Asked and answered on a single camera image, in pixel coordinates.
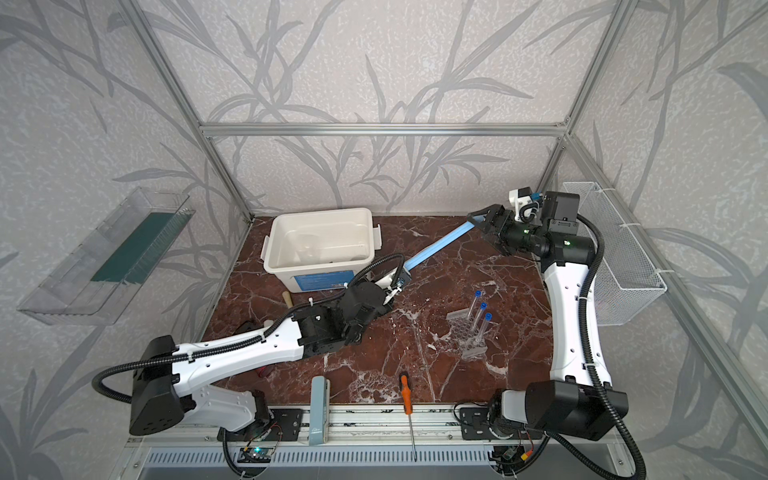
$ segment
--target white wire mesh basket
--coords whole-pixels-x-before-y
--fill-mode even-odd
[[[637,242],[627,221],[595,182],[563,182],[581,198],[579,211],[603,234],[605,256],[594,278],[594,307],[598,325],[624,325],[662,293],[667,284]],[[583,224],[578,234],[594,236]]]

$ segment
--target metal rail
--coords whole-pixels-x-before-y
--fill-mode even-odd
[[[419,136],[558,137],[564,124],[202,124],[207,137],[269,136]]]

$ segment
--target gray wall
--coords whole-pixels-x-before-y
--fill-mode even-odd
[[[768,392],[768,2],[654,4],[632,15],[576,133]],[[581,179],[566,156],[558,182]],[[655,478],[768,478],[664,300],[601,341]]]
[[[209,122],[559,122],[614,0],[141,0]],[[549,138],[220,138],[258,213],[463,213],[533,185]]]
[[[0,4],[0,477],[106,478],[129,407],[96,370],[201,333],[246,225],[112,2]],[[16,306],[136,186],[197,213],[113,326]],[[129,378],[111,384],[129,391]]]

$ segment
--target robotic arm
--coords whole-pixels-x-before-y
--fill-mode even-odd
[[[590,287],[585,299],[580,299],[596,252],[591,238],[578,236],[579,196],[551,191],[541,196],[525,188],[510,192],[510,203],[514,210],[491,205],[469,215],[472,219],[480,216],[482,221],[470,221],[500,253],[521,251],[541,259],[552,308],[554,352],[548,382],[534,382],[524,392],[507,390],[494,396],[489,412],[492,431],[504,438],[527,425],[598,440],[613,428],[614,421],[591,380],[588,366],[594,368],[621,418],[627,414],[628,404],[625,393],[611,389],[594,311],[594,287]],[[540,224],[533,224],[536,213],[540,213]],[[581,335],[580,300],[586,303],[586,337],[592,355],[589,363]]]

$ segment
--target white plastic bracket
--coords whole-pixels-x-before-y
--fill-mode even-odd
[[[266,260],[266,248],[270,245],[270,238],[264,235],[264,245],[261,247],[261,260]]]
[[[379,225],[373,228],[373,249],[381,250],[382,248],[382,226]]]

